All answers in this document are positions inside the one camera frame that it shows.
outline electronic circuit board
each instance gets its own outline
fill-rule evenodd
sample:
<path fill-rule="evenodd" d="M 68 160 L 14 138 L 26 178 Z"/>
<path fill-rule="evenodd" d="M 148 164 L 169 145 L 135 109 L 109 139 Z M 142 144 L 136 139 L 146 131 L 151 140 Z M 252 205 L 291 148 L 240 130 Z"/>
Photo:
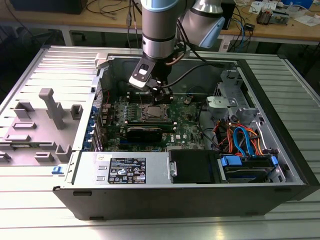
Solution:
<path fill-rule="evenodd" d="M 171 149 L 204 149 L 197 126 L 197 103 L 185 104 L 185 96 L 175 96 L 172 103 L 161 106 L 129 103 L 124 97 L 111 102 L 111 121 L 104 126 L 107 152 L 166 152 Z M 159 142 L 131 143 L 123 133 L 132 126 L 161 128 Z"/>

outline workbench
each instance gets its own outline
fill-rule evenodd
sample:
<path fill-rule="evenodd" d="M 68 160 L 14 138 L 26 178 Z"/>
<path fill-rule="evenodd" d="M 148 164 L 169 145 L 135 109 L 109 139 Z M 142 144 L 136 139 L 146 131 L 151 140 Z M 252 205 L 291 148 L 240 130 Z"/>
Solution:
<path fill-rule="evenodd" d="M 104 6 L 112 3 L 111 0 L 100 0 L 100 5 Z M 116 6 L 110 6 L 109 11 L 117 10 L 126 7 L 126 1 Z M 65 13 L 50 13 L 50 12 L 27 12 L 15 11 L 13 7 L 9 6 L 13 14 L 23 22 L 28 28 L 40 29 L 55 29 L 61 30 L 66 46 L 73 46 L 73 38 L 71 31 L 88 31 L 88 32 L 103 32 L 103 33 L 126 33 L 126 19 L 128 9 L 116 12 L 116 20 L 101 14 L 92 13 L 84 9 L 80 15 L 72 15 Z M 255 29 L 251 41 L 257 42 L 271 42 L 284 44 L 303 44 L 303 45 L 317 45 L 320 41 L 320 24 L 309 27 L 293 19 L 290 19 L 288 25 L 259 25 L 256 22 L 256 14 L 246 14 L 249 7 L 239 7 L 241 15 L 245 18 L 247 23 L 254 24 Z M 98 2 L 90 5 L 92 11 L 99 12 Z M 312 5 L 311 11 L 320 11 L 320 7 Z M 138 33 L 141 34 L 142 17 L 136 12 Z M 0 0 L 0 25 L 21 27 L 21 25 L 12 17 L 6 8 L 4 0 Z M 134 34 L 135 30 L 132 26 L 130 33 Z M 219 51 L 226 52 L 230 41 L 236 39 L 240 30 L 236 26 L 236 22 L 230 23 L 228 30 L 222 30 L 219 39 L 222 39 Z"/>
<path fill-rule="evenodd" d="M 142 54 L 138 49 L 52 46 L 41 49 L 0 105 L 0 138 L 15 115 L 18 101 L 39 101 L 41 88 L 53 88 L 63 108 L 85 106 L 97 75 L 97 54 Z M 199 52 L 203 58 L 246 60 L 320 180 L 320 97 L 286 59 L 268 54 Z M 81 221 L 52 193 L 64 180 L 52 166 L 0 167 L 2 239 L 217 239 L 271 240 L 320 238 L 320 191 L 289 201 L 265 216 Z"/>

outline side panel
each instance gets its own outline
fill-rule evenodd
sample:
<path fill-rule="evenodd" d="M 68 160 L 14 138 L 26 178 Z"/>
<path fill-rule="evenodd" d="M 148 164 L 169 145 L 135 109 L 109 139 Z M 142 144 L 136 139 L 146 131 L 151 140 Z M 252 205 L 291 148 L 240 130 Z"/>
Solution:
<path fill-rule="evenodd" d="M 299 193 L 297 196 L 291 199 L 302 200 L 306 196 L 318 190 L 320 188 L 320 183 L 312 172 L 311 168 L 309 167 L 307 161 L 297 147 L 290 133 L 288 132 L 286 126 L 280 119 L 279 115 L 277 114 L 272 103 L 270 102 L 265 91 L 261 87 L 247 62 L 245 60 L 239 60 L 238 63 L 249 84 L 248 87 L 251 88 L 252 93 L 257 97 L 258 104 L 260 104 L 261 108 L 263 109 L 264 114 L 268 118 L 270 125 L 277 135 L 286 154 L 290 158 L 290 161 L 298 172 L 301 180 L 308 186 L 303 192 Z"/>
<path fill-rule="evenodd" d="M 80 220 L 264 215 L 304 186 L 163 189 L 53 189 Z"/>

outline gray plastic column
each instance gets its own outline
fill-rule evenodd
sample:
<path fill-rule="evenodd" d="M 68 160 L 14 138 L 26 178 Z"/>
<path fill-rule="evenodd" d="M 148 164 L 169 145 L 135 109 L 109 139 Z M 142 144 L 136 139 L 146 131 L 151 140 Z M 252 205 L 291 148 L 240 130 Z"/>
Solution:
<path fill-rule="evenodd" d="M 51 115 L 51 118 L 57 129 L 64 129 L 65 123 L 62 119 L 61 113 L 57 108 L 57 104 L 53 98 L 54 90 L 52 88 L 42 88 L 39 97 L 45 102 L 46 107 Z"/>

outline computer case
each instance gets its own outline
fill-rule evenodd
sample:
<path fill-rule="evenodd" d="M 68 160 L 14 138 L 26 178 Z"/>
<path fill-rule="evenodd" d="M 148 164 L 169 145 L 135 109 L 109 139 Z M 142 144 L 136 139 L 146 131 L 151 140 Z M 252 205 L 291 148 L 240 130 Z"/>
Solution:
<path fill-rule="evenodd" d="M 81 14 L 88 0 L 10 0 L 16 11 Z"/>
<path fill-rule="evenodd" d="M 227 30 L 229 28 L 232 15 L 234 14 L 236 3 L 234 0 L 222 0 L 221 7 L 223 9 L 222 16 L 225 18 L 225 22 L 222 29 Z"/>

